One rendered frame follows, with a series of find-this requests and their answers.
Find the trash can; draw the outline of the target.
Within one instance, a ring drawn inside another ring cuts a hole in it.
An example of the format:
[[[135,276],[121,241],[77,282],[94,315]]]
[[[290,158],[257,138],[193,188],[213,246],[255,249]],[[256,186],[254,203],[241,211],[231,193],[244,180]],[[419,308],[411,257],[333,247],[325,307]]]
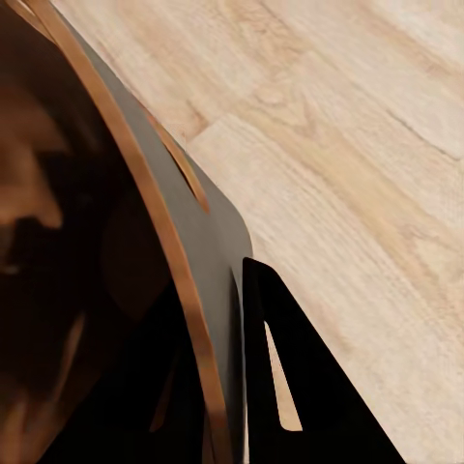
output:
[[[244,464],[244,257],[232,201],[52,2],[0,0],[0,464],[39,462],[170,279],[202,464]]]

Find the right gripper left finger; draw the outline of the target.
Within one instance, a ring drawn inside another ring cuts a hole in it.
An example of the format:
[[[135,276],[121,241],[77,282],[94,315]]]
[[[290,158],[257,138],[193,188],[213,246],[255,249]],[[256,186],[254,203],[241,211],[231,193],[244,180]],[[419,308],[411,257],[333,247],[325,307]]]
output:
[[[149,431],[180,344],[157,431]],[[37,464],[202,464],[205,402],[173,279]]]

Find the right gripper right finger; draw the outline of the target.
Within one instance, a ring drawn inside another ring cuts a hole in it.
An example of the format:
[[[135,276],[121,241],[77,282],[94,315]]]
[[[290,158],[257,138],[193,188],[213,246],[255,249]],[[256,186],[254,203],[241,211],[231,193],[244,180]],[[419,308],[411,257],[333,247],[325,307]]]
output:
[[[406,464],[279,274],[244,257],[249,464]],[[284,429],[265,322],[303,431]]]

